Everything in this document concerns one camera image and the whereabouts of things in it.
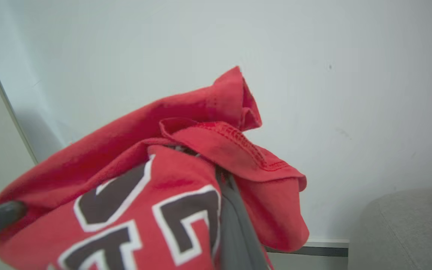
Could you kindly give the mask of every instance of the red cloth on sofa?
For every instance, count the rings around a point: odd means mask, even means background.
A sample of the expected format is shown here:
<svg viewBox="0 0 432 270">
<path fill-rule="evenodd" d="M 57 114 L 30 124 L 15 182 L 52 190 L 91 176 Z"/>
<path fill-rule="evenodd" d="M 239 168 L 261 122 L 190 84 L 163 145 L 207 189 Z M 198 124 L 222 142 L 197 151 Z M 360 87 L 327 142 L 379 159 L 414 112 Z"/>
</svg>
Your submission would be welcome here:
<svg viewBox="0 0 432 270">
<path fill-rule="evenodd" d="M 25 270 L 212 269 L 221 203 L 204 203 L 221 199 L 215 164 L 235 175 L 263 245 L 300 248 L 306 178 L 242 134 L 261 124 L 237 67 L 115 120 L 1 192 L 0 203 L 22 201 L 28 212 L 0 233 L 0 258 Z M 205 208 L 181 213 L 188 207 Z"/>
</svg>

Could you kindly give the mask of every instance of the floor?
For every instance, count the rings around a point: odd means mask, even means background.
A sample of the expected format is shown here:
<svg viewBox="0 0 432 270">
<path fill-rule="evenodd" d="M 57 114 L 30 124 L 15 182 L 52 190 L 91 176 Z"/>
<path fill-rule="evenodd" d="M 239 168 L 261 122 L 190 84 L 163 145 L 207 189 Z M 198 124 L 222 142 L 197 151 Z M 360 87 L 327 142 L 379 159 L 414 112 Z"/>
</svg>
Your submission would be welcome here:
<svg viewBox="0 0 432 270">
<path fill-rule="evenodd" d="M 275 270 L 347 270 L 348 258 L 268 253 Z"/>
</svg>

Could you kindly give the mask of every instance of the dark floor strip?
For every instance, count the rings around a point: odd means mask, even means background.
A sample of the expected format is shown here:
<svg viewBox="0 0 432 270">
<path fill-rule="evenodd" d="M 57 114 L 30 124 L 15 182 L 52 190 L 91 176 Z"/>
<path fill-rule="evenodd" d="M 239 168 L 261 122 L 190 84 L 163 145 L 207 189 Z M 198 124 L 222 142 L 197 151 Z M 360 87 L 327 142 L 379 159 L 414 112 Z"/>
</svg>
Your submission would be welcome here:
<svg viewBox="0 0 432 270">
<path fill-rule="evenodd" d="M 348 249 L 343 248 L 343 247 L 304 246 L 304 247 L 302 247 L 299 250 L 296 250 L 294 252 L 282 252 L 282 251 L 267 247 L 266 251 L 267 252 L 274 252 L 274 253 L 291 253 L 291 254 L 328 256 L 328 257 L 347 257 L 348 256 Z"/>
</svg>

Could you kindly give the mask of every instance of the gray fabric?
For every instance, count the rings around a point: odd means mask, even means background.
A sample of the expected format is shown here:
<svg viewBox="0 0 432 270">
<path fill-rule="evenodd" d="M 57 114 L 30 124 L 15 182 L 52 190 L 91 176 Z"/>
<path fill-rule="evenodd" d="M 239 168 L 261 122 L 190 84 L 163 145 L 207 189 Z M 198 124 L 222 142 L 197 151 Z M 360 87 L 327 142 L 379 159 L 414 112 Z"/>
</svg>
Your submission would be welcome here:
<svg viewBox="0 0 432 270">
<path fill-rule="evenodd" d="M 432 270 L 432 188 L 371 202 L 349 242 L 349 270 Z"/>
<path fill-rule="evenodd" d="M 266 258 L 231 174 L 221 187 L 221 269 L 267 270 Z"/>
</svg>

